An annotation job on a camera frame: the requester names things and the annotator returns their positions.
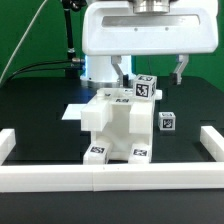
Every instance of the white cube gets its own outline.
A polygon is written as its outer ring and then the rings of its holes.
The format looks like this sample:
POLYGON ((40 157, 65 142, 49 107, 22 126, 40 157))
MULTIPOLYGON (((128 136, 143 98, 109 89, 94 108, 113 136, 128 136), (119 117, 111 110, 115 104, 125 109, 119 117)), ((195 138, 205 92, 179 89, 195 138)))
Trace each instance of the white cube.
POLYGON ((83 164, 107 164, 111 147, 109 142, 93 141, 84 155, 83 164))
POLYGON ((133 81, 133 96, 141 100, 152 100, 156 93, 156 76, 137 75, 133 81))
POLYGON ((128 159, 129 164, 148 164, 152 159, 152 146, 142 144, 133 144, 128 159))
POLYGON ((159 129, 163 131, 175 130, 176 116, 173 112, 159 113, 159 129))

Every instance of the green background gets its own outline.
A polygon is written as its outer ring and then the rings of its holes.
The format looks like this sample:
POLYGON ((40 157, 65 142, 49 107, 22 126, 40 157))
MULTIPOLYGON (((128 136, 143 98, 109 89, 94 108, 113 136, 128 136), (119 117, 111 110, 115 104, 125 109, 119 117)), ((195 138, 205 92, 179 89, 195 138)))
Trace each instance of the green background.
MULTIPOLYGON (((43 0, 1 0, 0 13, 0 74, 12 52, 20 41, 31 19, 43 0)), ((213 54, 191 55, 184 71, 185 76, 198 76, 208 80, 224 91, 224 0, 219 0, 219 47, 213 54)), ((74 44, 77 56, 81 51, 81 30, 85 10, 72 13, 74 44)), ((48 0, 13 60, 7 75, 13 71, 40 61, 66 59, 67 43, 64 12, 60 0, 48 0)), ((137 73, 149 74, 149 57, 139 56, 135 60, 137 73)), ((152 73, 168 76, 176 66, 175 56, 150 56, 152 73)), ((62 71, 33 73, 33 76, 62 76, 62 71)))

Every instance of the black stand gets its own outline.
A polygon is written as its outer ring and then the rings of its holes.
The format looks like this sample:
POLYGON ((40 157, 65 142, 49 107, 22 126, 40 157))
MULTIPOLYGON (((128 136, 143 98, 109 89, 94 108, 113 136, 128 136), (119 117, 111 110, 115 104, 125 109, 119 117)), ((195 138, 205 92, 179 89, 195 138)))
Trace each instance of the black stand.
MULTIPOLYGON (((86 5, 86 2, 85 1, 62 0, 62 5, 63 5, 64 15, 65 15, 67 44, 68 44, 67 57, 68 57, 68 59, 72 59, 72 58, 76 57, 76 52, 75 52, 75 48, 74 48, 74 44, 73 44, 71 9, 74 12, 78 12, 81 10, 81 8, 83 6, 86 5)), ((65 70, 66 78, 78 78, 78 76, 79 76, 78 71, 76 69, 66 69, 65 70)))

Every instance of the white robot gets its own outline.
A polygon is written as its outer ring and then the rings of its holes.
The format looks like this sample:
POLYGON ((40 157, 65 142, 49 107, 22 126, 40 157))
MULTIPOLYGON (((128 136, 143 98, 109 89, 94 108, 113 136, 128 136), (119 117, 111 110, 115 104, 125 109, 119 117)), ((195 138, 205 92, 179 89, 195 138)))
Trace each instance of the white robot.
POLYGON ((84 164, 151 161, 156 77, 131 71, 131 55, 179 55, 181 83, 188 55, 218 45, 217 0, 89 1, 83 27, 83 85, 98 88, 81 111, 81 129, 91 131, 84 164))

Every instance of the cable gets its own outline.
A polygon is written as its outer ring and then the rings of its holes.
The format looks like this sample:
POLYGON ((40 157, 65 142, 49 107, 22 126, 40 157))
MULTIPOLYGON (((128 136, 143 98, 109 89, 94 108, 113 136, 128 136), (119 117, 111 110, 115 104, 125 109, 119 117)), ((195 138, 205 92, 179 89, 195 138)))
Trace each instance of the cable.
POLYGON ((17 70, 16 72, 24 71, 24 70, 27 70, 27 69, 30 69, 30 68, 34 68, 34 67, 38 67, 38 66, 43 66, 43 65, 57 65, 57 64, 65 64, 65 63, 72 63, 72 60, 38 62, 38 63, 34 63, 34 64, 31 64, 31 65, 27 65, 25 67, 22 67, 19 70, 17 70))
POLYGON ((151 68, 150 56, 148 56, 148 67, 149 67, 149 75, 152 75, 152 68, 151 68))
POLYGON ((11 63, 12 63, 12 61, 13 61, 15 55, 17 54, 19 48, 21 47, 23 41, 25 40, 27 34, 29 33, 30 29, 32 28, 34 22, 36 21, 37 17, 39 16, 41 10, 43 9, 43 7, 44 7, 45 4, 47 3, 47 1, 48 1, 48 0, 44 0, 44 1, 43 1, 43 3, 41 4, 41 6, 39 7, 39 9, 37 10, 36 14, 34 15, 33 19, 31 20, 31 22, 30 22, 28 28, 26 29, 25 33, 23 34, 23 36, 22 36, 20 42, 18 43, 17 47, 15 48, 14 52, 12 53, 12 55, 11 55, 11 57, 10 57, 10 59, 9 59, 9 61, 8 61, 8 63, 7 63, 7 65, 6 65, 6 67, 5 67, 5 69, 4 69, 4 71, 3 71, 3 73, 2 73, 2 75, 1 75, 1 77, 0 77, 0 85, 1 85, 1 83, 2 83, 2 80, 3 80, 4 77, 5 77, 6 72, 8 71, 8 68, 9 68, 9 66, 11 65, 11 63))
POLYGON ((55 71, 55 70, 82 70, 82 67, 76 66, 76 67, 62 67, 62 68, 40 68, 40 69, 31 69, 31 70, 24 70, 24 71, 18 71, 14 72, 12 75, 10 75, 3 83, 0 84, 0 88, 4 86, 6 83, 10 82, 15 76, 28 73, 28 72, 40 72, 40 71, 55 71))

